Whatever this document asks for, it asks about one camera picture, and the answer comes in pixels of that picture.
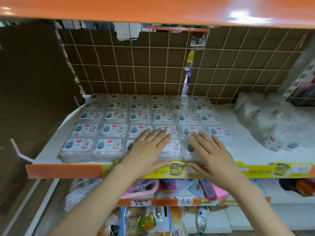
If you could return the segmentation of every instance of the pink plastic item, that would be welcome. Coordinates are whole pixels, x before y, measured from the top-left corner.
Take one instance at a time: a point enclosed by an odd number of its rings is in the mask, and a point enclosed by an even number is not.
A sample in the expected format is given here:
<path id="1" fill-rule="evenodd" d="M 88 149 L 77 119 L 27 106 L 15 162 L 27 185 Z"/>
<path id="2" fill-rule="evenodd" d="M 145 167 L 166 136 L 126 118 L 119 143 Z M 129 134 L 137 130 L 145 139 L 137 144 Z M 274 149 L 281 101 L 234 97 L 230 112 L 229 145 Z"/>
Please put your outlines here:
<path id="1" fill-rule="evenodd" d="M 125 194 L 125 195 L 123 195 L 121 197 L 121 199 L 136 198 L 136 197 L 140 197 L 140 196 L 154 194 L 158 190 L 158 187 L 160 185 L 160 180 L 159 179 L 155 179 L 154 181 L 155 181 L 154 182 L 155 184 L 154 184 L 154 187 L 151 190 L 144 190 L 144 191 L 140 191 L 140 192 Z"/>
<path id="2" fill-rule="evenodd" d="M 222 190 L 221 188 L 217 187 L 215 184 L 212 184 L 212 188 L 215 191 L 216 195 L 218 198 L 223 198 L 223 197 L 227 197 L 228 195 L 230 195 L 227 191 Z"/>

